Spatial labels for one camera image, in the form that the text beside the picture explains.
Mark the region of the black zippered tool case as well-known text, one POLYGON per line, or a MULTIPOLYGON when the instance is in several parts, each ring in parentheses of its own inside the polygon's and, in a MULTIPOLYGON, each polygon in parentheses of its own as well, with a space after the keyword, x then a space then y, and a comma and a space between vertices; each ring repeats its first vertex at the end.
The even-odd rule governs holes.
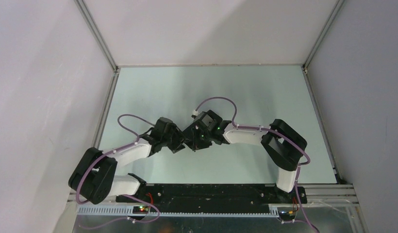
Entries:
POLYGON ((184 143, 191 150, 199 150, 201 142, 201 132, 197 125, 191 124, 185 130, 183 130, 183 135, 185 137, 184 143))

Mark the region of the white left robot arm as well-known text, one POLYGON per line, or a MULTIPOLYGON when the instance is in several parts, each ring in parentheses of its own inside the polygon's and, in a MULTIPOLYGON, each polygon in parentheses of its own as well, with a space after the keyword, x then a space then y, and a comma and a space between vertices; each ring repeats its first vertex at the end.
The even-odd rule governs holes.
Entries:
POLYGON ((136 139, 124 146, 104 152, 88 148, 68 180, 75 190, 78 204, 99 204, 110 196, 128 195, 141 202, 147 190, 133 175, 117 175, 116 170, 140 159, 148 158, 168 148, 172 153, 184 149, 185 136, 170 119, 161 117, 136 139))

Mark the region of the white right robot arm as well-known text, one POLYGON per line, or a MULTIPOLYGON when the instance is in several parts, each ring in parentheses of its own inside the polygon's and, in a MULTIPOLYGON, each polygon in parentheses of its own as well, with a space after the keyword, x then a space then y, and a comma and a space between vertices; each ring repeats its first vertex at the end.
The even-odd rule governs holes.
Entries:
POLYGON ((206 149, 213 144, 261 146, 278 167, 277 200, 288 203, 294 198, 300 159, 306 156, 307 141, 285 121, 275 119, 268 128, 238 125, 233 120, 223 120, 212 110, 192 117, 193 122, 183 130, 185 144, 191 150, 206 149))

